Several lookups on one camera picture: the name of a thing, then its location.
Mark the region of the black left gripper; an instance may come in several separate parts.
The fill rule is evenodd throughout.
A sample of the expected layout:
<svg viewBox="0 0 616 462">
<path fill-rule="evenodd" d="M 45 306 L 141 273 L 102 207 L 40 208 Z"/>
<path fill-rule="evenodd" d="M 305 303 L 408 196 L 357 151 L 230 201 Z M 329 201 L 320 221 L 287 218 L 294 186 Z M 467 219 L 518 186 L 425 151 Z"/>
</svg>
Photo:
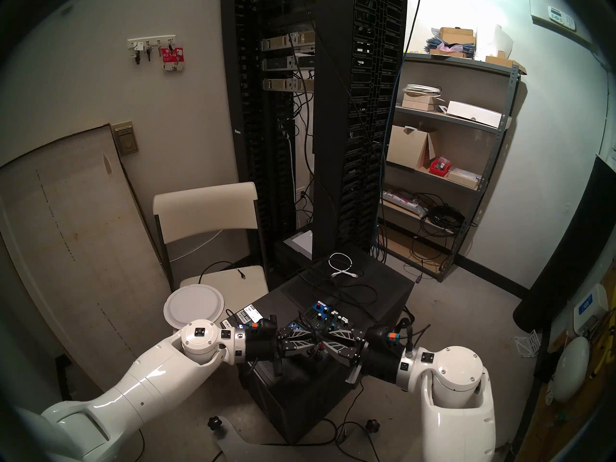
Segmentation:
<svg viewBox="0 0 616 462">
<path fill-rule="evenodd" d="M 244 362 L 269 361 L 273 365 L 274 374 L 283 374 L 282 359 L 312 354 L 319 342 L 319 336 L 315 330 L 306 330 L 303 327 L 282 328 L 282 347 L 276 335 L 259 336 L 247 333 Z"/>
</svg>

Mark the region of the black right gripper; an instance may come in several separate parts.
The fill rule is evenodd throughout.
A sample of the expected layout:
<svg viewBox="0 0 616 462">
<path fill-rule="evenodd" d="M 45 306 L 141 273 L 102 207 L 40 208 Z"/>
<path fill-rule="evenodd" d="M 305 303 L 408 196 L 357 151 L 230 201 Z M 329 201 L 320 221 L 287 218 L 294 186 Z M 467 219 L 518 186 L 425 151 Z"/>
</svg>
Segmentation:
<svg viewBox="0 0 616 462">
<path fill-rule="evenodd" d="M 371 376 L 387 383 L 396 384 L 398 368 L 402 358 L 402 345 L 394 343 L 384 349 L 379 345 L 370 345 L 363 341 L 363 331 L 337 329 L 320 332 L 326 352 L 344 366 L 352 370 L 346 379 L 348 384 L 355 384 L 359 376 Z M 359 344 L 360 347 L 344 344 Z"/>
</svg>

